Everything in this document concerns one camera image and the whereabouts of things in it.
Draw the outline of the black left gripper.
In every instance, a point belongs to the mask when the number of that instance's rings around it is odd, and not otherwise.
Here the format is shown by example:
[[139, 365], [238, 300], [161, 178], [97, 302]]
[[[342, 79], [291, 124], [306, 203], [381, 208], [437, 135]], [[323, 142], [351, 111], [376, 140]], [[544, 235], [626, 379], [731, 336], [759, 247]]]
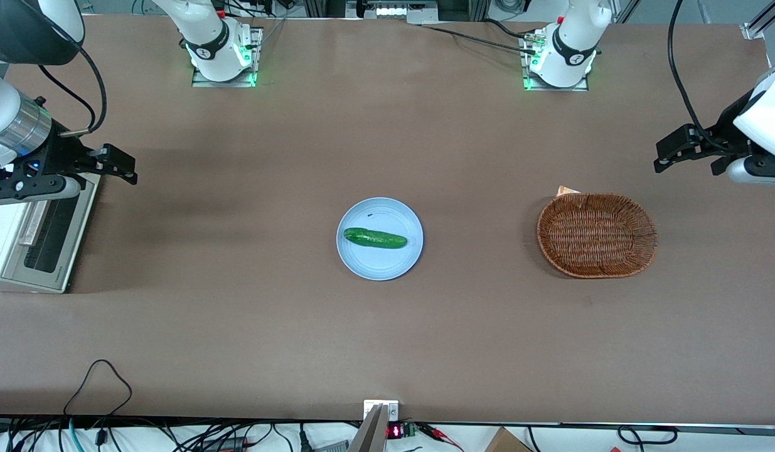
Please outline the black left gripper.
[[713, 126], [703, 128], [694, 116], [696, 126], [682, 125], [658, 141], [657, 159], [653, 162], [656, 174], [677, 163], [720, 156], [710, 165], [712, 174], [720, 176], [737, 158], [759, 153], [751, 139], [734, 125], [734, 119], [745, 109], [751, 95], [752, 91], [748, 91], [726, 107]]

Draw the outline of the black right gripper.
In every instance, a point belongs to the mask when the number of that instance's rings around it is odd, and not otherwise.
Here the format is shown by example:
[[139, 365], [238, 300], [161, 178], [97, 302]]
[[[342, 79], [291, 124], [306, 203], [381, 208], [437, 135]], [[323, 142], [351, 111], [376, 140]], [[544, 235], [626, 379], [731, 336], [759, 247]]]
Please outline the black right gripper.
[[136, 185], [136, 160], [117, 146], [84, 146], [64, 129], [0, 131], [0, 189], [88, 189], [86, 174], [122, 178]]

